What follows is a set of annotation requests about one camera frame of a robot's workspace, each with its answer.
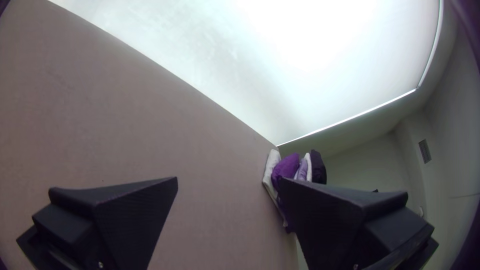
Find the black triangular object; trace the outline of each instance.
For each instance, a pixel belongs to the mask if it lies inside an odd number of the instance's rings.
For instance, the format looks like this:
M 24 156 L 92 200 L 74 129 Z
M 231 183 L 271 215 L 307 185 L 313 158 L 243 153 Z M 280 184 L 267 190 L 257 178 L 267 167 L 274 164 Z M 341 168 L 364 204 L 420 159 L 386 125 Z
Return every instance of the black triangular object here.
M 177 194 L 176 177 L 92 189 L 51 188 L 52 204 L 93 220 L 120 270 L 146 270 Z
M 369 192 L 281 178 L 278 196 L 310 270 L 336 270 L 361 226 L 403 208 L 406 192 Z

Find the ceiling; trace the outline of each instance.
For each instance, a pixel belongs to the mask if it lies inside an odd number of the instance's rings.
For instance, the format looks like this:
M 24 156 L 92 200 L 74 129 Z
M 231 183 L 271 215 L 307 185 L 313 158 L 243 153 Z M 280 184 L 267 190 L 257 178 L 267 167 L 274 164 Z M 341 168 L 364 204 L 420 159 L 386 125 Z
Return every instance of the ceiling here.
M 275 145 L 416 89 L 439 0 L 51 0 Z
M 284 157 L 316 149 L 322 157 L 327 158 L 390 132 L 401 119 L 421 109 L 449 64 L 457 36 L 457 20 L 453 10 L 448 4 L 443 6 L 441 3 L 435 53 L 418 90 L 351 121 L 284 144 L 279 147 L 281 155 Z

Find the glowing ceiling panel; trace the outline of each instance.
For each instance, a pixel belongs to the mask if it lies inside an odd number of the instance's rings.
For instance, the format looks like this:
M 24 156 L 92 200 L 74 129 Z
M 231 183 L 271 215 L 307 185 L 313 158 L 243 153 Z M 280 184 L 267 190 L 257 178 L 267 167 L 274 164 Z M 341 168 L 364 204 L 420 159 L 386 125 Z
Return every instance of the glowing ceiling panel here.
M 52 0 L 279 145 L 416 89 L 439 0 Z

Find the light strip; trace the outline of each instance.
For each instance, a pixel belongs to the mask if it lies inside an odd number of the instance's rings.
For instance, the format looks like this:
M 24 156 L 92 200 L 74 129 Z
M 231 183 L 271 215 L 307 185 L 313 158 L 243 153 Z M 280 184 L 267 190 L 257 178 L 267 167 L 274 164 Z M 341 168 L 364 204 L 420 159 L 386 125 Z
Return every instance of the light strip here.
M 439 2 L 438 2 L 438 23 L 436 25 L 435 39 L 433 40 L 433 46 L 431 47 L 430 57 L 428 58 L 428 61 L 426 62 L 425 70 L 423 71 L 423 74 L 421 75 L 420 81 L 418 82 L 418 86 L 416 87 L 417 89 L 420 89 L 420 87 L 422 87 L 422 84 L 424 83 L 425 77 L 427 76 L 427 73 L 429 72 L 430 65 L 432 64 L 432 61 L 434 59 L 435 52 L 437 51 L 437 46 L 439 45 L 439 40 L 440 40 L 440 34 L 442 32 L 443 21 L 444 21 L 444 0 L 439 0 Z
M 331 128 L 331 127 L 334 127 L 334 126 L 336 126 L 336 125 L 340 125 L 341 123 L 347 122 L 347 121 L 349 121 L 349 120 L 352 120 L 352 119 L 357 118 L 357 117 L 359 117 L 359 116 L 362 116 L 362 115 L 364 115 L 364 114 L 368 114 L 368 113 L 371 112 L 371 111 L 374 111 L 374 110 L 376 110 L 376 109 L 378 109 L 378 108 L 381 108 L 381 107 L 383 107 L 383 106 L 385 106 L 385 105 L 388 105 L 388 104 L 390 104 L 390 103 L 392 103 L 392 102 L 394 102 L 394 101 L 397 101 L 397 100 L 399 100 L 399 99 L 401 99 L 401 98 L 403 98 L 403 97 L 406 97 L 406 96 L 410 95 L 411 93 L 415 92 L 416 90 L 417 90 L 417 88 L 415 88 L 415 89 L 413 89 L 413 90 L 410 90 L 410 91 L 404 93 L 403 95 L 397 96 L 396 98 L 394 98 L 394 99 L 392 99 L 392 100 L 389 100 L 389 101 L 387 101 L 387 102 L 385 102 L 385 103 L 382 103 L 382 104 L 380 104 L 380 105 L 378 105 L 378 106 L 375 106 L 375 107 L 373 107 L 373 108 L 371 108 L 371 109 L 368 109 L 368 110 L 366 110 L 366 111 L 364 111 L 364 112 L 361 112 L 361 113 L 359 113 L 359 114 L 356 114 L 356 115 L 354 115 L 354 116 L 352 116 L 352 117 L 349 117 L 349 118 L 347 118 L 347 119 L 344 119 L 344 120 L 342 120 L 342 121 L 340 121 L 340 122 L 336 122 L 336 123 L 334 123 L 334 124 L 327 125 L 326 127 L 322 127 L 322 128 L 320 128 L 320 129 L 314 130 L 314 131 L 312 131 L 312 132 L 310 132 L 310 133 L 307 133 L 307 134 L 305 134 L 305 135 L 303 135 L 303 136 L 301 136 L 301 137 L 298 137 L 298 138 L 296 138 L 296 139 L 289 140 L 289 141 L 287 141 L 287 142 L 281 143 L 281 144 L 277 145 L 276 147 L 279 147 L 279 146 L 282 146 L 282 145 L 291 143 L 291 142 L 296 141 L 296 140 L 300 140 L 301 138 L 305 138 L 305 137 L 310 136 L 310 135 L 312 135 L 312 134 L 315 134 L 315 133 L 317 133 L 317 132 L 324 131 L 324 130 L 329 129 L 329 128 Z

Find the wall vent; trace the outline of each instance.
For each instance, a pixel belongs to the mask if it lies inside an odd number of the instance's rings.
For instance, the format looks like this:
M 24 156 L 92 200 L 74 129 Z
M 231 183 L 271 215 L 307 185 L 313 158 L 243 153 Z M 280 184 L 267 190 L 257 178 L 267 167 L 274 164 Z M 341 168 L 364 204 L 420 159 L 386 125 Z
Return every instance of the wall vent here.
M 427 164 L 429 161 L 432 160 L 432 156 L 430 155 L 429 145 L 427 144 L 427 140 L 424 139 L 418 143 L 418 147 L 420 147 L 421 157 L 423 158 L 423 163 Z

